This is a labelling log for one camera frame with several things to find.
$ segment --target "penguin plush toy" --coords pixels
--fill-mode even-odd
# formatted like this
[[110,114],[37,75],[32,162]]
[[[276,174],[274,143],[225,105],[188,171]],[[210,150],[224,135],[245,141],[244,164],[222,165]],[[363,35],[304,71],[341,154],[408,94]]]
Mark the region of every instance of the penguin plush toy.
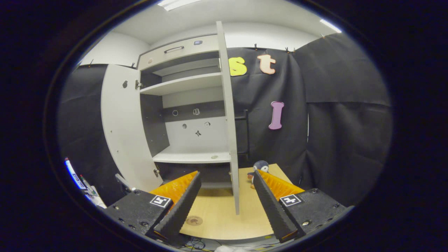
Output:
[[[269,173],[269,164],[266,161],[264,161],[264,160],[257,161],[254,164],[254,172],[257,169]],[[247,174],[247,178],[252,180],[252,185],[250,186],[252,189],[255,189],[255,187],[254,187],[254,175],[255,175],[255,173],[254,172],[249,172]]]

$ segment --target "cabinet door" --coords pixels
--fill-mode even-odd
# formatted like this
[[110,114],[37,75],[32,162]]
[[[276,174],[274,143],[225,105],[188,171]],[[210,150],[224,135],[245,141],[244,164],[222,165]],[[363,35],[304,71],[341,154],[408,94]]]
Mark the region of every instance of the cabinet door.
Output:
[[140,82],[140,71],[108,65],[101,90],[101,119],[109,151],[123,177],[131,186],[151,191],[162,184],[162,178],[154,173],[136,80]]
[[221,21],[216,22],[218,31],[218,45],[221,62],[221,77],[224,93],[224,110],[227,122],[228,146],[230,152],[230,172],[232,178],[233,197],[235,198],[235,212],[240,214],[240,184],[238,177],[237,134],[235,132],[235,114],[233,112],[232,84],[230,82],[230,67],[228,65],[227,46]]

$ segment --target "cabinet shelf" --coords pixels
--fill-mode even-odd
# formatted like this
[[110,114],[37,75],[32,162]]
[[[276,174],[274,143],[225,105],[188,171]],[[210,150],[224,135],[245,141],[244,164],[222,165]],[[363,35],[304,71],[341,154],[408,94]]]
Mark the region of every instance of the cabinet shelf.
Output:
[[155,155],[152,160],[161,163],[182,163],[182,164],[210,164],[210,163],[226,163],[230,162],[230,154],[227,151],[219,150],[204,152],[189,152],[173,149],[171,146],[166,147],[159,154]]
[[143,88],[141,94],[164,96],[187,90],[221,86],[221,73],[201,74],[180,78]]

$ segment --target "door hinge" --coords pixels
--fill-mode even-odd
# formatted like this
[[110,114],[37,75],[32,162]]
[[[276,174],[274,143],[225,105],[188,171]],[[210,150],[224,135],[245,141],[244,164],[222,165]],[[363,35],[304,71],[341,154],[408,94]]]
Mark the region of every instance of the door hinge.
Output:
[[138,80],[135,80],[135,89],[137,89],[139,87],[142,88],[143,84],[139,83]]
[[155,176],[156,176],[157,178],[159,177],[160,170],[159,170],[159,168],[158,168],[157,166],[155,166],[154,174],[155,174]]

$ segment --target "ceiling light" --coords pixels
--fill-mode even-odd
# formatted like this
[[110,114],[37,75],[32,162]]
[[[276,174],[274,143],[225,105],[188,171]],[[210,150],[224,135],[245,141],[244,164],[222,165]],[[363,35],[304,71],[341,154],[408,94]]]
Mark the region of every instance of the ceiling light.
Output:
[[323,20],[323,19],[321,19],[320,22],[323,23],[324,25],[326,25],[326,26],[332,28],[333,30],[335,30],[335,31],[338,32],[338,33],[341,33],[341,32],[342,32],[341,30],[339,30],[338,28],[336,28],[336,26],[330,24],[329,22],[327,22],[327,21],[325,21],[325,20]]
[[170,11],[177,7],[181,7],[181,6],[191,4],[194,2],[199,2],[199,1],[202,1],[202,0],[163,0],[160,3],[158,3],[157,5],[162,6],[167,11]]

